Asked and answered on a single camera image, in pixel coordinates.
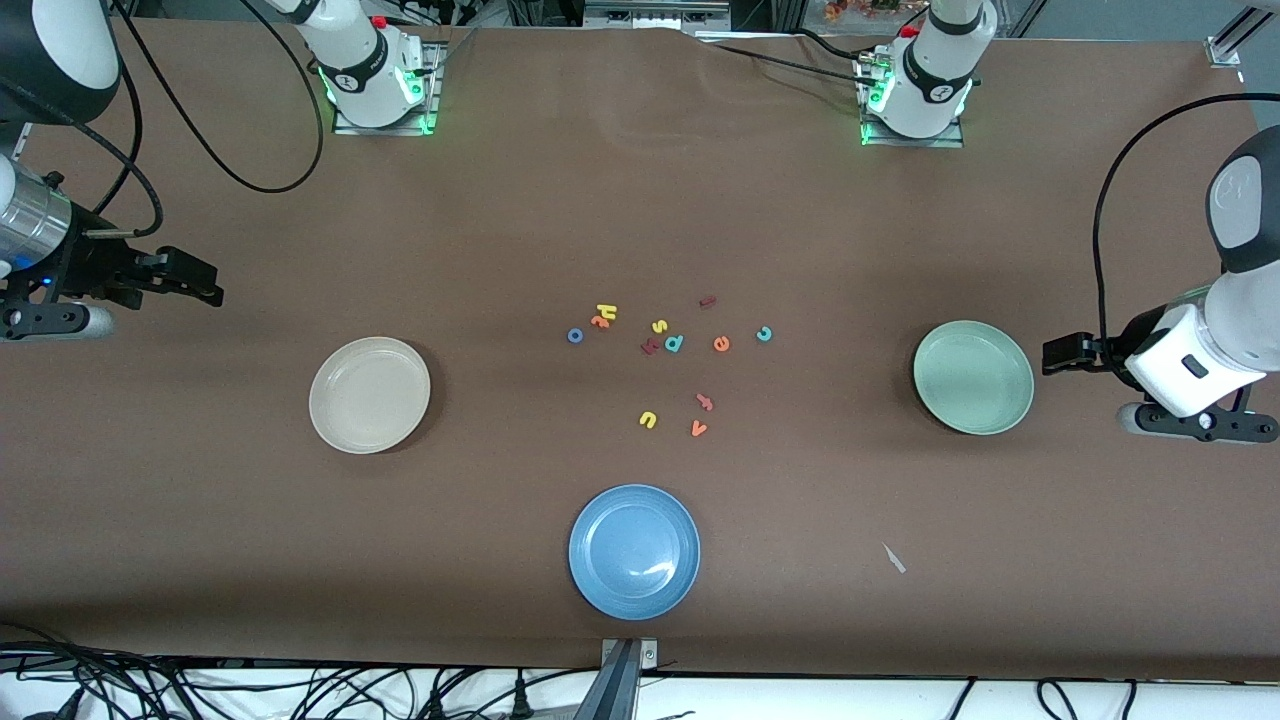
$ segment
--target metal mounting plate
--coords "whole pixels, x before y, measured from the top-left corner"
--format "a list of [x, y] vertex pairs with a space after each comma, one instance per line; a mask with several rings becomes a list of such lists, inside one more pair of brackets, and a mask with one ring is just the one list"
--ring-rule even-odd
[[[600, 643], [600, 665], [609, 659], [609, 651], [613, 646], [622, 641], [617, 638], [605, 638]], [[640, 669], [653, 670], [658, 666], [658, 638], [640, 638]]]
[[1234, 68], [1240, 64], [1240, 54], [1233, 51], [1230, 55], [1219, 55], [1213, 49], [1213, 37], [1204, 38], [1204, 54], [1208, 55], [1208, 63], [1215, 68]]
[[431, 72], [422, 76], [422, 102], [412, 108], [399, 120], [380, 128], [366, 128], [353, 124], [342, 113], [334, 111], [334, 135], [383, 135], [415, 137], [435, 133], [436, 117], [440, 113], [440, 92], [444, 90], [444, 59], [448, 55], [448, 42], [422, 41], [422, 69]]
[[[883, 55], [888, 47], [881, 45], [876, 54]], [[854, 76], [878, 79], [874, 73], [876, 65], [854, 60]], [[952, 118], [951, 123], [941, 133], [933, 137], [906, 137], [890, 129], [879, 115], [868, 109], [872, 88], [865, 85], [858, 86], [858, 117], [861, 124], [863, 145], [893, 145], [899, 147], [964, 147], [964, 132], [960, 129], [960, 118]]]

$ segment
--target metal bracket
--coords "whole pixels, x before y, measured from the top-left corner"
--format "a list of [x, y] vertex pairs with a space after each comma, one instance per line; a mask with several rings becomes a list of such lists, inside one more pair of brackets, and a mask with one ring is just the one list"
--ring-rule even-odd
[[[609, 660], [609, 652], [613, 651], [613, 646], [623, 642], [617, 638], [605, 638], [600, 643], [600, 665], [604, 665]], [[658, 666], [658, 638], [640, 638], [640, 669], [653, 670]]]
[[406, 81], [410, 90], [420, 90], [422, 101], [410, 109], [403, 118], [380, 128], [366, 128], [348, 120], [334, 105], [334, 135], [384, 135], [413, 137], [434, 135], [436, 117], [440, 114], [440, 92], [444, 90], [444, 59], [448, 56], [448, 42], [422, 41], [420, 58], [411, 58], [410, 70], [421, 70], [421, 77]]
[[1189, 437], [1201, 442], [1256, 445], [1280, 438], [1280, 423], [1271, 415], [1248, 410], [1249, 391], [1244, 386], [1235, 393], [1231, 407], [1210, 405], [1193, 418], [1178, 418], [1147, 397], [1144, 404], [1120, 409], [1120, 424], [1134, 434]]
[[1245, 8], [1231, 18], [1217, 35], [1204, 40], [1204, 53], [1215, 68], [1234, 68], [1240, 64], [1238, 50], [1256, 32], [1275, 18], [1275, 13]]
[[854, 60], [854, 76], [870, 78], [881, 85], [858, 86], [858, 115], [861, 123], [863, 145], [892, 145], [899, 147], [964, 147], [964, 132], [960, 129], [960, 118], [951, 118], [946, 129], [933, 137], [906, 137], [890, 129], [879, 115], [872, 113], [868, 105], [879, 101], [879, 92], [886, 85], [888, 73], [888, 46], [881, 45], [873, 53], [864, 53], [861, 58]]
[[0, 154], [17, 160], [29, 135], [31, 123], [0, 123]]
[[[658, 660], [657, 642], [639, 638], [604, 641], [604, 662], [573, 720], [634, 720], [640, 696], [640, 665], [645, 660]], [[648, 652], [643, 650], [645, 643], [654, 643]]]

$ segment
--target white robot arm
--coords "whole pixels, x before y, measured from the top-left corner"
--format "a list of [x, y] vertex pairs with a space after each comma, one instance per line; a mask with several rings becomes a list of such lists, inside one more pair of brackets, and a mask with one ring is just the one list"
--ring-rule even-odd
[[933, 137], [964, 110], [973, 70], [996, 36], [991, 0], [934, 0], [915, 37], [887, 47], [890, 77], [867, 109], [910, 138]]
[[1228, 158], [1206, 197], [1226, 270], [1165, 307], [1125, 368], [1180, 418], [1280, 372], [1280, 126]]
[[[1105, 343], [1076, 333], [1044, 343], [1043, 373], [1103, 360], [1153, 402], [1120, 409], [1139, 434], [1272, 442], [1276, 420], [1244, 409], [1248, 388], [1280, 372], [1280, 126], [1240, 145], [1204, 199], [1222, 274], [1134, 318]], [[1236, 393], [1230, 410], [1217, 402]]]
[[[84, 123], [106, 109], [120, 82], [104, 0], [0, 3], [0, 124], [88, 132]], [[120, 232], [73, 202], [60, 182], [58, 173], [40, 177], [0, 156], [0, 342], [110, 334], [110, 310], [83, 297], [132, 310], [143, 292], [223, 304], [216, 268], [170, 246], [150, 255], [129, 247], [125, 237], [137, 231]]]
[[365, 17], [360, 0], [268, 0], [297, 24], [329, 97], [353, 124], [380, 128], [424, 101], [422, 40]]

